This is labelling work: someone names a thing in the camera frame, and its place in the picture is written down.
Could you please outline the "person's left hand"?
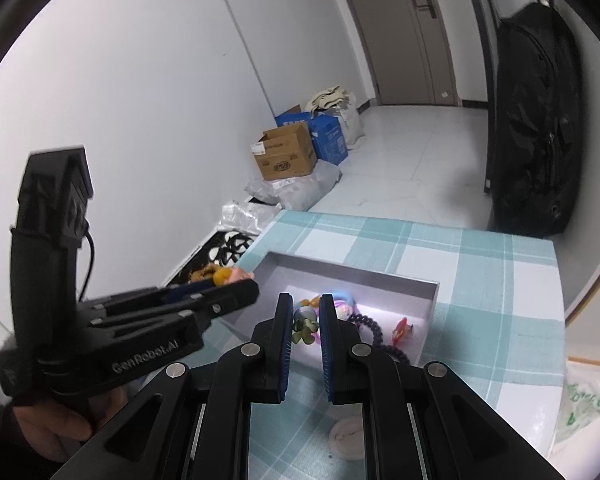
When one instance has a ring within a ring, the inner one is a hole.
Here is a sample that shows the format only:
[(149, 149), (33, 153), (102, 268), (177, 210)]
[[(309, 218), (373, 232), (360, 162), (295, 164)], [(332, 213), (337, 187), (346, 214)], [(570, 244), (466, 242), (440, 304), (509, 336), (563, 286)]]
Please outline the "person's left hand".
[(64, 462), (70, 456), (66, 443), (87, 441), (125, 406), (128, 393), (119, 387), (96, 396), (91, 402), (96, 405), (91, 415), (94, 422), (53, 400), (15, 406), (12, 412), (23, 437), (35, 452), (53, 462)]

